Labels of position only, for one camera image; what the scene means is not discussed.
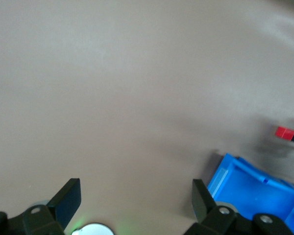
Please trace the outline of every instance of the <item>red block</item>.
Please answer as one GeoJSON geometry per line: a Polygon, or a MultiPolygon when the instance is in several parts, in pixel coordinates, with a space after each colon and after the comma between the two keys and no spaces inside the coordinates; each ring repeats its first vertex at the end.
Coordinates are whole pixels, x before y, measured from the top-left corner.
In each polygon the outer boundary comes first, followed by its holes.
{"type": "Polygon", "coordinates": [[[291,141],[294,136],[294,130],[279,126],[275,132],[275,136],[280,137],[284,140],[291,141]]]}

